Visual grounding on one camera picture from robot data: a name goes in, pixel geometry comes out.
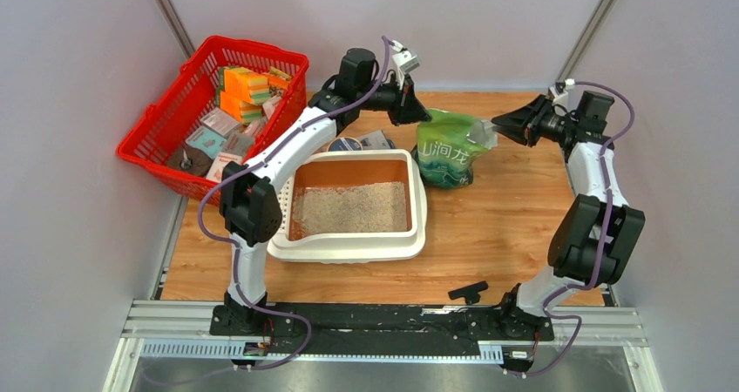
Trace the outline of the red plastic shopping basket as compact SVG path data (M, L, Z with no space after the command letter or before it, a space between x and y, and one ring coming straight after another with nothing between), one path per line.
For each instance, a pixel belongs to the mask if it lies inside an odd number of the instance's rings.
M160 99L149 105L122 139L117 155L149 172L179 195L202 200L213 181L166 165L200 118L215 107L218 69L243 66L263 72L275 67L292 77L276 112L260 132L247 157L263 152L299 118L307 104L308 57L272 44L213 35L180 67L179 76Z

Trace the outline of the green cat litter bag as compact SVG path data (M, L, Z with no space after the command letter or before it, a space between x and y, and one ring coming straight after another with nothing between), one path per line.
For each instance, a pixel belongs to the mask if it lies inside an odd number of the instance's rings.
M411 151L424 184L444 190L471 185L472 164L490 150L471 144L467 133L473 122L488 119L439 109L428 113L432 120L418 124Z

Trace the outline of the black mounting base plate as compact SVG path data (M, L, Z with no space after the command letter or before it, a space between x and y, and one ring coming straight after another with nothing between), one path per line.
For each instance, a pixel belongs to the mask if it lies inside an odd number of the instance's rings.
M272 355L301 344L307 355L469 357L482 341L552 341L550 322L539 328L500 324L499 308L390 304L277 302L275 314L213 310L210 334L256 336Z

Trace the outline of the aluminium frame rail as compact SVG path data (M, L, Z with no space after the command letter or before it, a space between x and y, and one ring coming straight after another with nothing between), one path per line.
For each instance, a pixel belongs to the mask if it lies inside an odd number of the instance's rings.
M480 364L521 362L535 369L575 368L575 355L609 350L623 357L637 391L661 380L632 308L562 307L563 319L537 328L498 331L498 310L479 305L377 305L279 302L278 315L251 328L236 326L225 308L207 301L135 301L126 317L104 388L127 391L145 357L276 362Z

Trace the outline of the white orange litter box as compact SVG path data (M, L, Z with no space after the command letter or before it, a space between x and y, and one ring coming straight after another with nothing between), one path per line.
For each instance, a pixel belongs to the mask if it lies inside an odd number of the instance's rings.
M402 149L317 153L288 179L278 198L283 224L268 243L278 260L407 260L426 241L424 184Z

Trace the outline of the clear plastic scoop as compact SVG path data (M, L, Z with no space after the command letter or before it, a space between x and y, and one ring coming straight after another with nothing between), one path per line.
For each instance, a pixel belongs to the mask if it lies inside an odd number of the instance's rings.
M498 134L490 120L473 122L466 138L471 144L482 146L486 150L491 150L498 145Z

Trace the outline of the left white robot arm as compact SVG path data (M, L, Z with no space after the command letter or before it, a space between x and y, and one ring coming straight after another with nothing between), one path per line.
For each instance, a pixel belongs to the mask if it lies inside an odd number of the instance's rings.
M225 166L219 212L232 245L233 264L224 306L243 334L258 334L267 320L264 274L268 242L282 221L278 192L314 151L363 110L386 112L393 125L430 120L410 76L419 65L418 55L397 41L390 42L382 62L372 51L347 50L338 72L281 136L245 165Z

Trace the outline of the brown round scrubber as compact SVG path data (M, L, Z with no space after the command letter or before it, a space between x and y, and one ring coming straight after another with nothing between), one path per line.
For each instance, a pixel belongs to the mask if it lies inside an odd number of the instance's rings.
M213 160L202 150L190 145L178 147L166 162L166 166L178 172L184 172L196 177L204 177Z

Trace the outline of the orange sponge pack upper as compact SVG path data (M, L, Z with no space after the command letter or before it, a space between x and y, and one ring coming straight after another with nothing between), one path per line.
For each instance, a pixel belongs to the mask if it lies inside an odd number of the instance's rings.
M221 68L220 82L227 94L251 105L262 105L271 97L268 77L245 67Z

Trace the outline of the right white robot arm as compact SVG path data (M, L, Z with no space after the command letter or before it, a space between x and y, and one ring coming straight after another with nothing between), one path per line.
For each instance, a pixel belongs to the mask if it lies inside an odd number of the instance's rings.
M492 119L498 134L529 147L541 139L559 145L573 190L573 203L556 230L546 266L506 293L497 314L500 333L517 339L551 320L550 309L576 292L617 282L646 222L631 207L614 170L607 114L618 94L589 84L577 107L561 103L564 90L539 95L528 105Z

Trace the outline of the orange sponge pack lower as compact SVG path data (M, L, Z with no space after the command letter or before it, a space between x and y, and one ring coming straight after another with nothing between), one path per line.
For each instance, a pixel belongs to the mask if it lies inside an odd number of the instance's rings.
M217 97L218 107L244 125L249 125L263 117L260 105L252 105L225 91L220 91Z

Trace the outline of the teal card package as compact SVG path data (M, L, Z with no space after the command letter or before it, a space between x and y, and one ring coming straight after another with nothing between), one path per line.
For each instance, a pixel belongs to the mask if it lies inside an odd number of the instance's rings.
M222 151L226 139L201 125L185 139L185 142L188 146L204 152L210 159L215 159Z

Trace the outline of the white pink sponge box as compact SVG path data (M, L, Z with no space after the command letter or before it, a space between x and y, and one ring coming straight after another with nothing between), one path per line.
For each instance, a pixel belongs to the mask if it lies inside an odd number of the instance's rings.
M211 164L205 176L205 179L215 183L220 183L223 179L225 167L231 162L240 165L242 161L243 157L241 156L234 155L228 152L219 152L213 160L213 163Z

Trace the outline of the black T-shaped tool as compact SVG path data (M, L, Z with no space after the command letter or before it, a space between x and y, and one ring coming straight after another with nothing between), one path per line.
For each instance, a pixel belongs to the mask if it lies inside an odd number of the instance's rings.
M481 293L489 288L488 283L485 280L459 287L448 292L450 300L463 299L465 305L475 305L481 300Z

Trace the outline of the orange sponge pack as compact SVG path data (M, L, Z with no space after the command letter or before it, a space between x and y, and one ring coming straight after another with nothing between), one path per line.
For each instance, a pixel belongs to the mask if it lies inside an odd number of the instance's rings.
M263 117L260 105L252 105L225 91L220 91L217 97L218 107L244 125L249 125Z
M221 68L220 82L227 94L251 105L262 105L271 97L268 77L245 67Z

